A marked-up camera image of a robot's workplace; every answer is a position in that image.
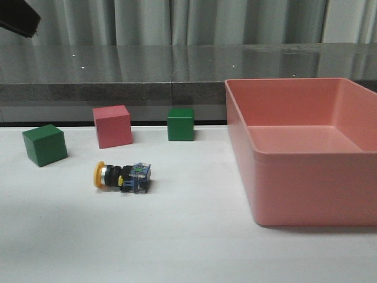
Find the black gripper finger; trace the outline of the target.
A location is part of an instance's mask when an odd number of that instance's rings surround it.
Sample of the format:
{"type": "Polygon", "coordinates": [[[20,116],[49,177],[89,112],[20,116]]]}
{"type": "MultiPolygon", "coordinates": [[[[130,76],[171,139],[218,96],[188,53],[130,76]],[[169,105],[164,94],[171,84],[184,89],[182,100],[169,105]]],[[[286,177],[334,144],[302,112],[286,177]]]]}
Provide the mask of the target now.
{"type": "Polygon", "coordinates": [[[40,15],[23,0],[1,0],[1,27],[25,38],[37,32],[40,15]]]}

